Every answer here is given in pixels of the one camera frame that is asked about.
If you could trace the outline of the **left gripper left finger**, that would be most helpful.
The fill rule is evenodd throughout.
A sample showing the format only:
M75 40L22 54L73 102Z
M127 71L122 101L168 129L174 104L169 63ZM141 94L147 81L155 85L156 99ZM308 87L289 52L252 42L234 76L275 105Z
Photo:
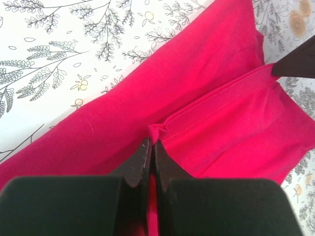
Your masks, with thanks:
M152 142L105 176L17 177L0 194L3 236L146 236Z

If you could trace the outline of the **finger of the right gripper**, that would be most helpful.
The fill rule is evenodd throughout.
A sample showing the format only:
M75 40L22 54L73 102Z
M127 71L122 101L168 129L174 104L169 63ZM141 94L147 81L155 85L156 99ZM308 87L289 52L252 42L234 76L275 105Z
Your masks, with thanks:
M315 78L315 36L302 43L272 66L279 77Z

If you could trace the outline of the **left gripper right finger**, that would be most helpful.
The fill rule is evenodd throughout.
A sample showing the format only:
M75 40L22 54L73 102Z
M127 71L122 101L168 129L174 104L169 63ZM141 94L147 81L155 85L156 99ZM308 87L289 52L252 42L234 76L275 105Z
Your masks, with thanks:
M161 236L299 236L286 194L274 181L194 178L155 144Z

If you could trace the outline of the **red t shirt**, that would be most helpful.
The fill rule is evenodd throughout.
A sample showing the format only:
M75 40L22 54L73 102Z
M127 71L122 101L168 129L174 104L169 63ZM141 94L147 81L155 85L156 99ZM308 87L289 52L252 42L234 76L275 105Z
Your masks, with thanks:
M194 178L279 186L315 146L315 123L264 63L280 25L270 0L217 0L110 92L0 167L17 177L105 176L152 142L147 236L158 232L155 144Z

